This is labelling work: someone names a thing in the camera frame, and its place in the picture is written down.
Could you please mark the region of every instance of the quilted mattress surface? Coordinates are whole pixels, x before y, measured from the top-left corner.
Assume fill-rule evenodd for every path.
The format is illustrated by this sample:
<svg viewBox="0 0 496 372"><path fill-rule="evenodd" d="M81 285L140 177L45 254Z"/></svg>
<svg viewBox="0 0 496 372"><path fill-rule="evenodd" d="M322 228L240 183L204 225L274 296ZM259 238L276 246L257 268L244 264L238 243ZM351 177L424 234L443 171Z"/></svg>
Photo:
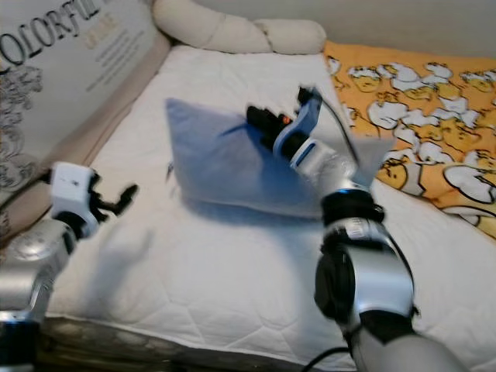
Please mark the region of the quilted mattress surface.
<svg viewBox="0 0 496 372"><path fill-rule="evenodd" d="M101 326L136 348L145 345L137 339L153 338L296 364L343 345L313 301L320 222L185 200L167 177L166 98L292 112L300 84L317 84L338 104L322 56L175 47L93 164L107 198L130 182L141 192L123 217L79 245L57 281L47 332L74 337L88 328L83 339L92 343ZM473 371L495 371L494 242L377 181L373 191L415 275L416 329L442 340ZM353 363L338 357L320 367L353 370Z"/></svg>

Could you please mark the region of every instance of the blue pillow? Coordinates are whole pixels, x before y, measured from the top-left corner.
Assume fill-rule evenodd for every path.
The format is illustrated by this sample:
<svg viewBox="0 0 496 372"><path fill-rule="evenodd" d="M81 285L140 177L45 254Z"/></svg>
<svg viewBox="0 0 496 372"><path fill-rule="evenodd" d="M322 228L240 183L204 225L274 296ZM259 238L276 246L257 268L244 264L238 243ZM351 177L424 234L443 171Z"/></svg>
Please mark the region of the blue pillow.
<svg viewBox="0 0 496 372"><path fill-rule="evenodd" d="M263 212L319 218L314 188L260 145L242 115L166 102L174 171L184 196Z"/></svg>

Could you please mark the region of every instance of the white cushion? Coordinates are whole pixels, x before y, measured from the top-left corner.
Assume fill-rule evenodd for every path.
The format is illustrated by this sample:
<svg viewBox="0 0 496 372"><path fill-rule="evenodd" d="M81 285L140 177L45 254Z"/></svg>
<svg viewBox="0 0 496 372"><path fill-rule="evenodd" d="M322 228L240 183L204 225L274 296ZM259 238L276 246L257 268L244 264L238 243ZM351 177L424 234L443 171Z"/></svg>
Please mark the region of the white cushion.
<svg viewBox="0 0 496 372"><path fill-rule="evenodd" d="M156 0L153 17L166 34L193 47L230 53L270 53L264 33L247 19L192 0Z"/></svg>
<svg viewBox="0 0 496 372"><path fill-rule="evenodd" d="M326 43L326 31L317 22L303 19L258 19L272 50L281 54L317 54Z"/></svg>

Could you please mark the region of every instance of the white wall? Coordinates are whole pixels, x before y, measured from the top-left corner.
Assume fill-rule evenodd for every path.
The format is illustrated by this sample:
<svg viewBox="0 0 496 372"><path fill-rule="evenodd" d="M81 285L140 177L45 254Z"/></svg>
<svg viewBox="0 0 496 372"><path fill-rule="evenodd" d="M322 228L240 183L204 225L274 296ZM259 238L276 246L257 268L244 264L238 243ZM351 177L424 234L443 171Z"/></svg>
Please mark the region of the white wall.
<svg viewBox="0 0 496 372"><path fill-rule="evenodd" d="M331 40L496 57L496 0L196 0L250 19L314 19Z"/></svg>

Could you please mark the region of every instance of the white mattress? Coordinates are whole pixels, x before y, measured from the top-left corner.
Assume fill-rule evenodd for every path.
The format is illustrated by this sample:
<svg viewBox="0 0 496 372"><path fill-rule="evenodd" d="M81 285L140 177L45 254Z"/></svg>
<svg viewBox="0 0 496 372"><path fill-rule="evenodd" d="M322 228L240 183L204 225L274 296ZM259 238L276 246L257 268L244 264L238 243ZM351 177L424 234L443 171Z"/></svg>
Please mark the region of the white mattress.
<svg viewBox="0 0 496 372"><path fill-rule="evenodd" d="M237 112L247 103L290 112L300 84L317 84L337 102L321 56L175 47L94 163L107 198L129 182L141 192L122 218L80 244L57 281L49 317L293 363L342 345L312 297L319 222L185 201L174 178L166 181L166 98ZM494 242L383 184L376 182L374 192L415 275L417 329L441 339L474 371L495 371ZM87 323L71 324L58 332L73 336L74 324L84 332ZM341 357L322 368L353 364Z"/></svg>

